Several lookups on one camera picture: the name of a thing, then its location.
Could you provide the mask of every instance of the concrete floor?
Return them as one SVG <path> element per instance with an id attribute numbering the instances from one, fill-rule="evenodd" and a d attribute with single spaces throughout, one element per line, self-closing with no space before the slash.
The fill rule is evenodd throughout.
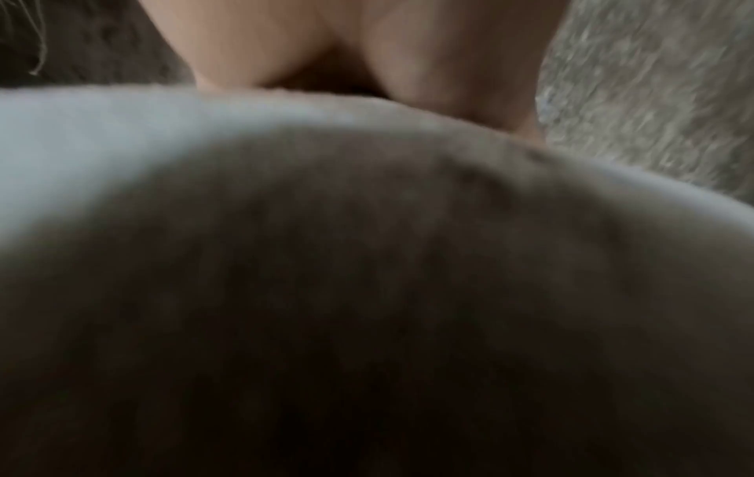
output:
<path id="1" fill-rule="evenodd" d="M 190 80 L 135 0 L 42 0 L 49 57 L 32 77 L 18 1 L 0 0 L 0 86 Z M 754 204 L 754 0 L 576 0 L 539 99 L 556 148 Z"/>

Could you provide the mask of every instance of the person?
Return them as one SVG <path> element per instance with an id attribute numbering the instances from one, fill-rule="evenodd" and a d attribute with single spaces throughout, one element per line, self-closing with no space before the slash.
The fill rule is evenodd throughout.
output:
<path id="1" fill-rule="evenodd" d="M 202 90 L 364 93 L 543 141 L 540 66 L 569 0 L 141 0 Z"/>

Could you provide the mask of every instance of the gray textured ground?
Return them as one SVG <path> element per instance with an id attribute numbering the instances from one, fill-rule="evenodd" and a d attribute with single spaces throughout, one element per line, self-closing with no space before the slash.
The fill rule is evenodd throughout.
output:
<path id="1" fill-rule="evenodd" d="M 35 41 L 13 1 L 0 0 L 16 17 L 0 34 L 0 85 L 189 78 L 134 0 L 42 0 L 49 58 L 30 77 Z M 555 147 L 754 204 L 754 0 L 576 0 L 540 114 Z"/>

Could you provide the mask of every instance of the stone surface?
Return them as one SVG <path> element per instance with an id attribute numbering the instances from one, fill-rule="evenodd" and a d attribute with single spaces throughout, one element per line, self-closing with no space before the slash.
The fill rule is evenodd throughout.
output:
<path id="1" fill-rule="evenodd" d="M 32 77 L 19 1 L 0 0 L 0 86 L 190 81 L 135 0 L 42 0 L 49 57 Z M 555 148 L 754 204 L 754 0 L 576 0 L 539 104 Z"/>

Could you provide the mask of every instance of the rough gray surface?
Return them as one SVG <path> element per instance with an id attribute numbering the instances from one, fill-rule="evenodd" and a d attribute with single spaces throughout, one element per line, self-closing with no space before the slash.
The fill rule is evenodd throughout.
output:
<path id="1" fill-rule="evenodd" d="M 40 78 L 25 74 L 36 46 L 20 25 L 15 40 L 0 37 L 0 84 L 190 79 L 135 0 L 43 6 L 49 59 Z M 9 11 L 17 10 L 10 2 Z M 659 171 L 750 204 L 753 108 L 754 0 L 576 0 L 540 94 L 554 147 Z"/>

